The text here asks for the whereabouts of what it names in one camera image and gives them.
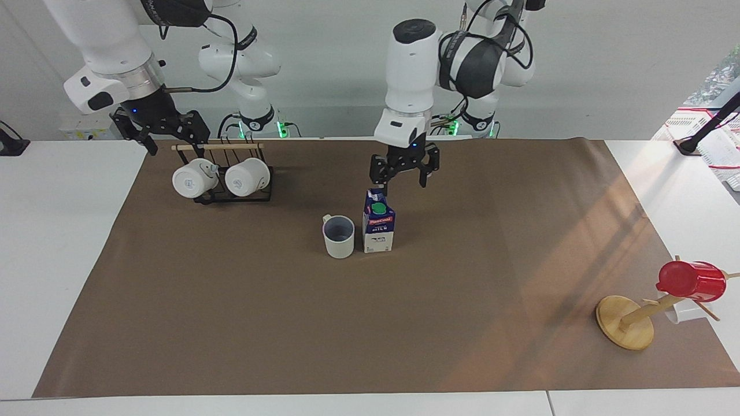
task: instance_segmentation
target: black wire rack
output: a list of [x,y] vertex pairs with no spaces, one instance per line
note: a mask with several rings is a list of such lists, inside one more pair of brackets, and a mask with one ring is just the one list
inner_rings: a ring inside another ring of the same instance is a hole
[[[213,189],[208,190],[203,195],[198,196],[197,198],[193,198],[192,200],[194,202],[203,205],[210,205],[235,202],[270,201],[270,199],[272,198],[273,183],[275,182],[275,170],[269,165],[267,166],[267,168],[270,171],[270,182],[263,189],[258,189],[254,193],[247,196],[236,196],[231,191],[229,191],[229,188],[226,186],[226,171],[229,170],[231,166],[239,164],[242,161],[246,160],[247,154],[249,155],[249,157],[258,158],[261,161],[265,162],[265,164],[267,164],[263,152],[264,144],[255,143],[254,141],[245,144],[233,144],[231,142],[225,144],[222,141],[221,144],[204,144],[201,145],[201,147],[203,150],[207,151],[206,154],[209,156],[210,161],[218,165],[218,185],[216,185],[216,187],[214,187]],[[189,144],[179,144],[172,146],[172,150],[178,153],[180,159],[183,161],[183,164],[187,165],[192,160],[188,159],[187,156],[185,156],[185,152],[194,151],[192,146],[190,146]]]

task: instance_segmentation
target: green cap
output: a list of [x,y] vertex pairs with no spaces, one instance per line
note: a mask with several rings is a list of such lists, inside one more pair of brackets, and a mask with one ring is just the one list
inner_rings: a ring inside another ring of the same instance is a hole
[[385,214],[388,211],[386,209],[386,205],[382,202],[376,202],[375,204],[372,204],[370,206],[370,209],[372,209],[373,214],[378,214],[378,215]]

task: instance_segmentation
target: wooden round base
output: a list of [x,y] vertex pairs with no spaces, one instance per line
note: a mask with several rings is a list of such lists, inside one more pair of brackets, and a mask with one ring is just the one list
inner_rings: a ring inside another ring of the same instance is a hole
[[634,312],[640,305],[624,296],[607,296],[596,307],[596,321],[604,334],[616,345],[632,350],[646,349],[653,342],[653,321],[644,318],[626,330],[619,328],[623,316]]

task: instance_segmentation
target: black pole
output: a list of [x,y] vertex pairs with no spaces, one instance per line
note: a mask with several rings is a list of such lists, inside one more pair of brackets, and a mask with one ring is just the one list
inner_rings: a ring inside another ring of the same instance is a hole
[[696,147],[703,138],[707,137],[717,126],[722,123],[733,111],[740,108],[740,92],[733,95],[730,100],[719,109],[717,114],[712,117],[695,135],[690,139],[678,144],[679,152],[683,155],[690,155],[696,151]]
[[30,143],[28,140],[10,137],[3,129],[0,129],[0,142],[3,146],[0,156],[20,156]]

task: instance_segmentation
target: white tabletop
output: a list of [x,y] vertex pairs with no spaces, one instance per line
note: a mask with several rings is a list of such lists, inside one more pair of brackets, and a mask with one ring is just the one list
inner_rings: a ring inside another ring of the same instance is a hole
[[[666,142],[608,146],[671,254],[740,271],[740,207],[700,158],[680,156]],[[144,153],[130,142],[34,142],[22,157],[0,159],[1,398],[33,393]],[[713,323],[736,366],[738,301],[740,279],[715,302],[722,322]],[[558,416],[697,414],[683,397],[719,403],[703,414],[734,415],[740,389],[22,400],[1,402],[0,415],[195,415],[216,409],[226,415],[544,416],[551,415],[549,399]],[[614,413],[604,413],[599,403]]]

